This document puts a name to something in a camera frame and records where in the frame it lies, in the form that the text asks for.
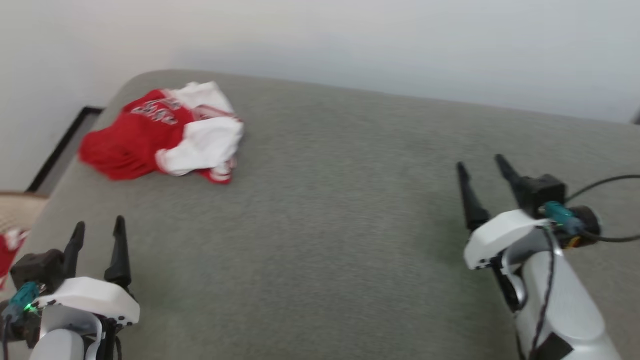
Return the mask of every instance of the black mount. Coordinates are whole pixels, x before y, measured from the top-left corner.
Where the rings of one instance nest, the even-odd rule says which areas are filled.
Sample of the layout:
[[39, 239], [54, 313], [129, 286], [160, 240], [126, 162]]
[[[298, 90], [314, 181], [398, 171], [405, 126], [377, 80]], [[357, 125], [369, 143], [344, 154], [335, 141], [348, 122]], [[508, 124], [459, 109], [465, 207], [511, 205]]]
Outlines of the black mount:
[[76, 276], [78, 252], [84, 243], [84, 222], [76, 224], [71, 239], [62, 252], [51, 249], [42, 254], [26, 254], [22, 256], [10, 270], [16, 289], [25, 282], [35, 281], [43, 284], [42, 295], [56, 291], [65, 279]]
[[549, 201], [564, 204], [566, 185], [556, 177], [544, 174], [540, 177], [520, 176], [503, 155], [495, 156], [502, 177], [509, 183], [518, 207], [533, 218], [544, 218], [539, 209]]

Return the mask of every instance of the red garment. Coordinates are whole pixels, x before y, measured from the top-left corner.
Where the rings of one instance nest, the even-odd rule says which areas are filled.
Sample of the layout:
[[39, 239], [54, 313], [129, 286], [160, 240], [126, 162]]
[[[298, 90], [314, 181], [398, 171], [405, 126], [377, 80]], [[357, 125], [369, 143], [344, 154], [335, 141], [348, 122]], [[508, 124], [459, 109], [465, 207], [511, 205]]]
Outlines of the red garment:
[[162, 171], [156, 165], [156, 151], [176, 147], [184, 125], [195, 120], [181, 103], [153, 90], [122, 108], [111, 126], [88, 133], [79, 158], [112, 180]]
[[214, 184], [229, 184], [231, 182], [231, 174], [236, 168], [236, 165], [236, 158], [233, 157], [227, 160], [223, 166], [201, 168], [200, 170], [196, 170], [196, 172]]
[[0, 290], [4, 289], [9, 269], [28, 234], [29, 231], [20, 229], [12, 229], [0, 234]]

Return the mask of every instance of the gray robot arm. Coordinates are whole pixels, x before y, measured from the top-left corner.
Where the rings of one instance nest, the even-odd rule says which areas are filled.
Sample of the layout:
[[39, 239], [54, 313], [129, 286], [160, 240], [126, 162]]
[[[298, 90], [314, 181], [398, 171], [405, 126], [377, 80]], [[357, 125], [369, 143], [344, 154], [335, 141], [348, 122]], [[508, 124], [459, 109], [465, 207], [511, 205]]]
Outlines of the gray robot arm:
[[550, 257], [555, 257], [553, 287], [537, 341], [544, 360], [621, 360], [604, 319], [566, 258], [556, 251], [537, 252], [522, 265], [528, 299], [515, 314], [520, 348], [531, 352], [540, 308], [545, 300]]
[[620, 360], [602, 315], [563, 254], [593, 243], [580, 234], [599, 234], [596, 217], [585, 207], [566, 209], [564, 184], [556, 178], [520, 177], [502, 156], [496, 160], [520, 208], [490, 219], [458, 163], [471, 231], [464, 259], [470, 269], [493, 270], [513, 312], [520, 359]]

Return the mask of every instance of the black cable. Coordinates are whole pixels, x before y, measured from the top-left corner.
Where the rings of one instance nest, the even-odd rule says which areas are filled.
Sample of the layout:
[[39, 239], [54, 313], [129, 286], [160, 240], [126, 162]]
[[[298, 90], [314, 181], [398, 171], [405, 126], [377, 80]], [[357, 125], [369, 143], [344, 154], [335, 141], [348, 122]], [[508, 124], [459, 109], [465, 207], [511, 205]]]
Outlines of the black cable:
[[[607, 179], [602, 179], [600, 181], [596, 181], [595, 183], [591, 184], [591, 185], [587, 185], [585, 187], [583, 187], [582, 189], [576, 191], [575, 193], [571, 194], [571, 196], [567, 197], [565, 202], [570, 202], [571, 200], [575, 199], [576, 197], [578, 197], [579, 195], [597, 187], [600, 186], [602, 184], [606, 184], [606, 183], [610, 183], [612, 181], [617, 181], [617, 180], [624, 180], [624, 179], [640, 179], [640, 175], [636, 175], [636, 174], [629, 174], [629, 175], [620, 175], [620, 176], [614, 176], [614, 177], [608, 177]], [[636, 241], [636, 240], [640, 240], [640, 234], [638, 235], [632, 235], [632, 236], [627, 236], [624, 238], [607, 238], [605, 236], [600, 236], [600, 235], [596, 235], [596, 234], [592, 234], [588, 231], [583, 231], [580, 233], [581, 236], [590, 239], [590, 240], [594, 240], [594, 241], [604, 241], [606, 243], [628, 243], [630, 241]]]
[[635, 175], [635, 174], [620, 175], [620, 176], [608, 177], [607, 179], [602, 179], [600, 181], [596, 181], [595, 183], [593, 183], [591, 185], [587, 185], [587, 186], [583, 187], [582, 189], [576, 191], [575, 193], [571, 194], [571, 196], [566, 198], [565, 202], [570, 202], [571, 200], [575, 199], [579, 195], [582, 195], [583, 193], [595, 188], [596, 186], [600, 186], [602, 184], [610, 183], [612, 181], [624, 180], [624, 179], [640, 179], [640, 175]]
[[592, 234], [588, 231], [582, 231], [580, 232], [580, 236], [587, 238], [589, 240], [604, 241], [606, 243], [628, 243], [630, 241], [640, 240], [640, 234], [627, 236], [626, 238], [607, 238], [605, 236]]
[[118, 352], [118, 360], [122, 360], [122, 344], [120, 344], [120, 338], [116, 336], [116, 352]]
[[9, 344], [7, 344], [6, 334], [9, 331], [10, 325], [11, 325], [11, 315], [7, 315], [7, 317], [4, 319], [4, 329], [2, 331], [2, 352], [3, 352], [4, 360], [9, 360]]
[[540, 333], [542, 332], [542, 326], [545, 323], [545, 317], [547, 317], [547, 308], [549, 306], [549, 298], [551, 297], [551, 289], [554, 285], [554, 272], [556, 271], [556, 254], [554, 253], [554, 244], [553, 240], [551, 240], [551, 236], [549, 235], [548, 229], [546, 227], [542, 228], [542, 231], [545, 233], [545, 238], [547, 239], [547, 245], [549, 246], [549, 252], [551, 255], [551, 260], [549, 261], [549, 275], [547, 276], [547, 290], [545, 291], [545, 298], [542, 302], [542, 306], [540, 307], [540, 314], [538, 315], [538, 323], [536, 324], [536, 332], [533, 336], [533, 341], [531, 343], [531, 350], [529, 351], [529, 360], [533, 360], [536, 352], [536, 345], [538, 344], [538, 340], [540, 339]]

